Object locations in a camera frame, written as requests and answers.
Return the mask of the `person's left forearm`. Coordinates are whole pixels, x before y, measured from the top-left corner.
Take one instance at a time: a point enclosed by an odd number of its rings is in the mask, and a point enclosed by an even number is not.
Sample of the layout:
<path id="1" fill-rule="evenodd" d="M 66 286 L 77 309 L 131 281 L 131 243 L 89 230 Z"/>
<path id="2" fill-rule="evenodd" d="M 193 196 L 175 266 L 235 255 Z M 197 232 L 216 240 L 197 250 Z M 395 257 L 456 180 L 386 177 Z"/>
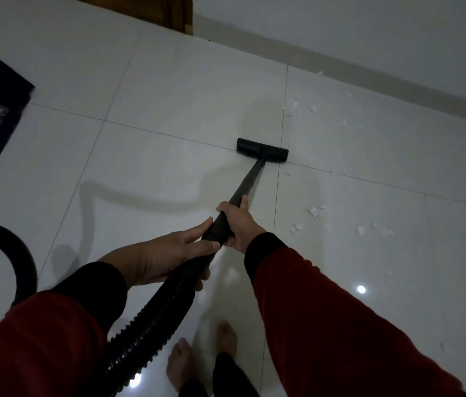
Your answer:
<path id="1" fill-rule="evenodd" d="M 91 262 L 0 320 L 0 397 L 81 397 L 124 311 L 121 272 Z"/>

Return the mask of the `person's right forearm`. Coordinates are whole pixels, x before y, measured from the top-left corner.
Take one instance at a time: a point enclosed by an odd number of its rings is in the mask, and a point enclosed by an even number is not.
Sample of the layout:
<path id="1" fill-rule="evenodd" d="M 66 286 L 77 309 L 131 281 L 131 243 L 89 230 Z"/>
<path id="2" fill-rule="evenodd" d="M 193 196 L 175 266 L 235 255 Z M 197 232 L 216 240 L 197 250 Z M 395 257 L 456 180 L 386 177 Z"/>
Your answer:
<path id="1" fill-rule="evenodd" d="M 405 333 L 273 233 L 251 241 L 244 265 L 288 397 L 466 397 Z"/>

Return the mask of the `black vacuum wand with nozzle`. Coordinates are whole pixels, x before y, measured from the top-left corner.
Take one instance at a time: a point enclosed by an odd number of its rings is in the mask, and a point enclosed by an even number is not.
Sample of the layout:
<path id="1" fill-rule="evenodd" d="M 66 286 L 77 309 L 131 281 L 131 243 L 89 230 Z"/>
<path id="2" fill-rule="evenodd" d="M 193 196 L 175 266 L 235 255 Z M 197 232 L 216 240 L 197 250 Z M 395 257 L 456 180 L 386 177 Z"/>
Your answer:
<path id="1" fill-rule="evenodd" d="M 249 195 L 253 189 L 265 163 L 284 163 L 287 161 L 289 151 L 288 149 L 281 147 L 270 146 L 238 138 L 236 143 L 236 152 L 256 160 L 249 173 L 244 177 L 241 184 L 229 200 L 231 205 L 239 207 L 243 196 Z M 233 236 L 233 233 L 229 227 L 225 214 L 219 213 L 218 217 L 213 221 L 213 224 L 203 234 L 202 240 L 215 241 L 223 245 L 231 236 Z"/>

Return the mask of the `person's right hand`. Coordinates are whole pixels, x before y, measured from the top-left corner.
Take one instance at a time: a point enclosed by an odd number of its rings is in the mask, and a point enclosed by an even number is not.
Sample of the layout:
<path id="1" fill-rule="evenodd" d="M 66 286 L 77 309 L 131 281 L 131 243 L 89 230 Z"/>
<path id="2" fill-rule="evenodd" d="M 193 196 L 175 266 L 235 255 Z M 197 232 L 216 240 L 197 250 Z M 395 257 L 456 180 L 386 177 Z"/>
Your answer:
<path id="1" fill-rule="evenodd" d="M 224 241 L 223 246 L 235 249 L 245 254 L 250 243 L 259 235 L 266 232 L 251 216 L 248 211 L 242 211 L 238 206 L 223 201 L 216 208 L 219 213 L 224 213 L 230 235 Z"/>

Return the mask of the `person's right leg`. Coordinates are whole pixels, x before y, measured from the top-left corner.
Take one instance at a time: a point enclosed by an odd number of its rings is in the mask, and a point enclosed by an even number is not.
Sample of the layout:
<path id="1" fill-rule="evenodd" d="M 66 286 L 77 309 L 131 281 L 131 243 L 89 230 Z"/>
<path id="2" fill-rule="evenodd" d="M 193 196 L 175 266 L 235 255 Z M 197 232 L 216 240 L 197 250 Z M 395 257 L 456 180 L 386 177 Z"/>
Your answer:
<path id="1" fill-rule="evenodd" d="M 260 397 L 235 359 L 226 352 L 218 353 L 212 374 L 214 397 Z"/>

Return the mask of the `person's left hand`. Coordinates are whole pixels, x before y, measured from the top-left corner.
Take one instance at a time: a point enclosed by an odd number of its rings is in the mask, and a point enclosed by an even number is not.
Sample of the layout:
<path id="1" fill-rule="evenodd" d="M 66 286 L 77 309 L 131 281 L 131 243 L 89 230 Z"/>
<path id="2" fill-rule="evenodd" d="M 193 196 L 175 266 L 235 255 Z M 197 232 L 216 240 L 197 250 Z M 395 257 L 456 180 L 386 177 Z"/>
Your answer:
<path id="1" fill-rule="evenodd" d="M 99 261 L 115 267 L 127 289 L 164 282 L 177 267 L 188 261 L 177 259 L 178 246 L 201 240 L 212 223 L 213 218 L 209 217 L 190 229 L 115 249 Z"/>

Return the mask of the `grey baseboard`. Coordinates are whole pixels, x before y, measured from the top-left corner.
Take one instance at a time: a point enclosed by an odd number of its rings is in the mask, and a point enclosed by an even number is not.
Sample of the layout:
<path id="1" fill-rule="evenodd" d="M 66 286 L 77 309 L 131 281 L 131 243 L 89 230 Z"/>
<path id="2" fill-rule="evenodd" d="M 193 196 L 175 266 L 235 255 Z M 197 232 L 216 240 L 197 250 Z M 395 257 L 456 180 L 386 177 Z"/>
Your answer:
<path id="1" fill-rule="evenodd" d="M 292 66 L 348 85 L 466 119 L 466 99 L 418 85 L 342 59 L 244 31 L 198 14 L 193 15 L 194 36 L 261 58 Z"/>

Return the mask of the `person's left foot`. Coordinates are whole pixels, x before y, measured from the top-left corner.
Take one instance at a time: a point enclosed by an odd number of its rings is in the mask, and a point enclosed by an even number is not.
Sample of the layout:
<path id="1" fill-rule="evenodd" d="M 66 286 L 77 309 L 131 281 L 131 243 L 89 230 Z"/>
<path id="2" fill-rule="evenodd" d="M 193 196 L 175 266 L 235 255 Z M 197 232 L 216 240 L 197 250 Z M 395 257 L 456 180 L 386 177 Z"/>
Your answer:
<path id="1" fill-rule="evenodd" d="M 197 372 L 192 348 L 185 338 L 177 341 L 168 357 L 166 376 L 177 393 L 183 386 L 196 378 Z"/>

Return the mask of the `person's right foot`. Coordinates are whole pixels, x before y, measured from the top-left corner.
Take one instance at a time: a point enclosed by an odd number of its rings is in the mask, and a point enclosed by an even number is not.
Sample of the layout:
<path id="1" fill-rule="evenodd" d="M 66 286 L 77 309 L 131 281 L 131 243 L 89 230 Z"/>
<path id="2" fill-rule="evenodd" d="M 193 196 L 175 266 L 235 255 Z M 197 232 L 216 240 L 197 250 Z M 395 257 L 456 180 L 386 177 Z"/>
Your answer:
<path id="1" fill-rule="evenodd" d="M 236 360 L 237 351 L 238 338 L 235 330 L 228 321 L 219 321 L 216 327 L 216 353 L 228 354 L 233 360 Z"/>

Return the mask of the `person's foot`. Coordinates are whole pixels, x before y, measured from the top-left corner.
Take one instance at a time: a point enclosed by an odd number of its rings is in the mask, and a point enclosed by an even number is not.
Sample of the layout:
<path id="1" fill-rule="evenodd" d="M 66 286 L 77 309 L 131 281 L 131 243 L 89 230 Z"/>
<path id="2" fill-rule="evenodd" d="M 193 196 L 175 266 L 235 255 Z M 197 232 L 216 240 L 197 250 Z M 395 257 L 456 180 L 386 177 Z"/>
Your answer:
<path id="1" fill-rule="evenodd" d="M 183 386 L 196 378 L 197 372 L 192 348 L 185 338 L 177 341 L 168 357 L 166 376 L 177 393 Z"/>
<path id="2" fill-rule="evenodd" d="M 238 338 L 235 330 L 228 321 L 219 321 L 216 327 L 216 353 L 228 354 L 233 360 L 236 360 L 237 351 Z"/>

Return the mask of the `person's left leg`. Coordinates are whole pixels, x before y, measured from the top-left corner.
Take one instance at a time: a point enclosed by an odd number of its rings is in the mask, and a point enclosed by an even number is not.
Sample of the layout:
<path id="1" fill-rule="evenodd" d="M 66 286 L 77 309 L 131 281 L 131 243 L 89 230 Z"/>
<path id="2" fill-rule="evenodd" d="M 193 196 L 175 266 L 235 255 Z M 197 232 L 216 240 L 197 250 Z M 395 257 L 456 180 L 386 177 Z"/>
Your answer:
<path id="1" fill-rule="evenodd" d="M 209 397 L 206 388 L 196 378 L 186 381 L 178 392 L 178 397 Z"/>

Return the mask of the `person's leg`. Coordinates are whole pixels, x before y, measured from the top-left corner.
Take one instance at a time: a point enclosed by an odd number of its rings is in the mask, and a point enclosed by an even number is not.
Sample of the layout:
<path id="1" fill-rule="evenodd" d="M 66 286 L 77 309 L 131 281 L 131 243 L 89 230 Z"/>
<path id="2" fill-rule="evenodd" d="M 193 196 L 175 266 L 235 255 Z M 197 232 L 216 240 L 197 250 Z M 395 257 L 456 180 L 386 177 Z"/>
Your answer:
<path id="1" fill-rule="evenodd" d="M 218 353 L 212 374 L 214 397 L 260 397 L 235 359 L 226 352 Z"/>
<path id="2" fill-rule="evenodd" d="M 196 378 L 186 381 L 178 392 L 178 397 L 209 397 L 206 388 Z"/>

